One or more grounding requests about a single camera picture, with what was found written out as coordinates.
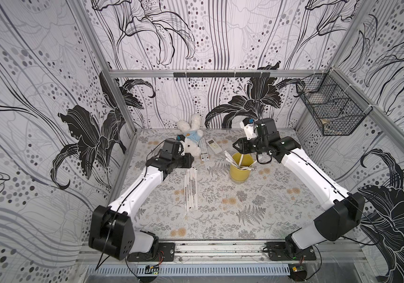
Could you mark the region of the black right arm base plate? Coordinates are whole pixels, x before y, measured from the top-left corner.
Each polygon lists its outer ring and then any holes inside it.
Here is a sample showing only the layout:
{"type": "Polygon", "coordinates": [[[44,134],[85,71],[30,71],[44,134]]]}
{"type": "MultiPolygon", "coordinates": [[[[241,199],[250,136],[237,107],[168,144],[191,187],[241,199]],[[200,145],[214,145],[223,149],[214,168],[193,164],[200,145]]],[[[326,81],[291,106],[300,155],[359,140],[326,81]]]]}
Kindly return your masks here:
{"type": "Polygon", "coordinates": [[[268,255],[271,261],[315,261],[316,253],[312,246],[299,249],[290,242],[266,242],[262,251],[268,255]]]}

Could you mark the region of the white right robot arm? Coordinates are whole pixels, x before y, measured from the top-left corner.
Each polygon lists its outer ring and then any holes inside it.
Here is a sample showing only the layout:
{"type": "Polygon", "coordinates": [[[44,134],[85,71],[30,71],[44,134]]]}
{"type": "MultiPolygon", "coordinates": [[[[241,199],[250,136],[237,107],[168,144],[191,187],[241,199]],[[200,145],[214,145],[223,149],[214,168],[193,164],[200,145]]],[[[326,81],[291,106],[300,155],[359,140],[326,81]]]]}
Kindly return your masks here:
{"type": "Polygon", "coordinates": [[[365,199],[350,193],[324,173],[292,137],[281,137],[273,119],[246,118],[240,123],[245,137],[233,147],[241,154],[265,154],[291,170],[316,197],[323,213],[286,237],[289,255],[324,241],[334,242],[360,225],[365,199]]]}

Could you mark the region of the white teddy bear blue shirt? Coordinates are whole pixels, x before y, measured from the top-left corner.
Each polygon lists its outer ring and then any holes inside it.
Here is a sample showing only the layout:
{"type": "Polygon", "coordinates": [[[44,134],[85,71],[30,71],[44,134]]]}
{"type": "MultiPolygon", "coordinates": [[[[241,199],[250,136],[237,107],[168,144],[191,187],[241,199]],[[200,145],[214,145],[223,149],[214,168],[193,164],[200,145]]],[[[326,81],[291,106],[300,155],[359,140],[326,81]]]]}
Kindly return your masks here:
{"type": "Polygon", "coordinates": [[[184,140],[182,141],[184,146],[184,152],[190,153],[193,157],[201,156],[201,149],[199,142],[203,138],[204,132],[201,129],[202,118],[199,114],[194,114],[191,118],[191,122],[180,120],[177,123],[177,128],[182,132],[184,140]]]}

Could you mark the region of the yellow plastic cup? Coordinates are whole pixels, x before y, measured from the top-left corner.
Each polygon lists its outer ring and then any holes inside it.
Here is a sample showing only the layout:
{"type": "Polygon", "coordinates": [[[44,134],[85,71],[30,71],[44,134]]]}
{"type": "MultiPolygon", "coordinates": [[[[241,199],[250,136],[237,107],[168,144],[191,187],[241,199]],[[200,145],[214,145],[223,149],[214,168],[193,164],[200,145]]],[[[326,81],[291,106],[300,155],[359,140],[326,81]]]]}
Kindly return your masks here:
{"type": "Polygon", "coordinates": [[[230,177],[236,182],[245,182],[252,171],[255,171],[254,159],[250,154],[235,153],[230,165],[230,177]]]}

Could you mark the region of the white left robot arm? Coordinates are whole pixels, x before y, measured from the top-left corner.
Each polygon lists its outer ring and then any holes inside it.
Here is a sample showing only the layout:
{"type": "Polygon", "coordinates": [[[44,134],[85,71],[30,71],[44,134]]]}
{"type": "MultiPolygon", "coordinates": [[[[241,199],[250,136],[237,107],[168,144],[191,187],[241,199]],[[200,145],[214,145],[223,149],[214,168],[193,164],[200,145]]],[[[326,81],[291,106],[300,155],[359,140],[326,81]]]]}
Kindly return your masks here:
{"type": "Polygon", "coordinates": [[[183,135],[166,139],[156,156],[146,161],[145,168],[135,182],[108,206],[98,206],[92,213],[90,248],[112,258],[122,260],[131,254],[149,259],[158,255],[158,237],[151,232],[136,231],[133,218],[150,193],[174,169],[189,169],[194,161],[184,149],[183,135]]]}

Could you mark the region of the white remote control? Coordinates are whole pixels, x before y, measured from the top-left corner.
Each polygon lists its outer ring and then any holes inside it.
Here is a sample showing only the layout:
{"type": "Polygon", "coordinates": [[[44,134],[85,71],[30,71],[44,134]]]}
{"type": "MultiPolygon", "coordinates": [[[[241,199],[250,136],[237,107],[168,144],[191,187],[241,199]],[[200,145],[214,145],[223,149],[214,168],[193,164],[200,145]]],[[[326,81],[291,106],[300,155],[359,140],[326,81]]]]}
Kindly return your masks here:
{"type": "Polygon", "coordinates": [[[208,148],[207,148],[207,143],[205,141],[205,138],[202,137],[198,143],[199,148],[201,150],[201,154],[200,154],[200,158],[203,162],[209,161],[210,160],[210,156],[208,153],[208,148]]]}

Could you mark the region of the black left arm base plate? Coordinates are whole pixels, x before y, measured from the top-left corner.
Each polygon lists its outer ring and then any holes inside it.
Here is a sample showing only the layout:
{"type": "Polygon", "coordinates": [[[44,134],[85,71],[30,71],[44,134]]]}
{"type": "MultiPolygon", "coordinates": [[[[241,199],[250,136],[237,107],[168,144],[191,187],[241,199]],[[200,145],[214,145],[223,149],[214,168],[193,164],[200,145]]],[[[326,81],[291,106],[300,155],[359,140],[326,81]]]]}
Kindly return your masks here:
{"type": "Polygon", "coordinates": [[[159,242],[152,248],[152,252],[148,253],[132,253],[129,254],[127,260],[129,262],[173,262],[175,257],[174,242],[159,242]]]}

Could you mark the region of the white remote with screen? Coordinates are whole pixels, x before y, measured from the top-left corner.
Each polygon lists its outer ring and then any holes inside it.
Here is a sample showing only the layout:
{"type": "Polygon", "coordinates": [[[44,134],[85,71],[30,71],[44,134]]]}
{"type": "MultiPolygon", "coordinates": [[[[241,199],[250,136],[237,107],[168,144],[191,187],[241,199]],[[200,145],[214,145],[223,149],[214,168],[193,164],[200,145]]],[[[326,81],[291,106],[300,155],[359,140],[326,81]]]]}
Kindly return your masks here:
{"type": "Polygon", "coordinates": [[[206,143],[215,154],[220,154],[223,152],[222,147],[214,139],[209,139],[206,141],[206,143]]]}

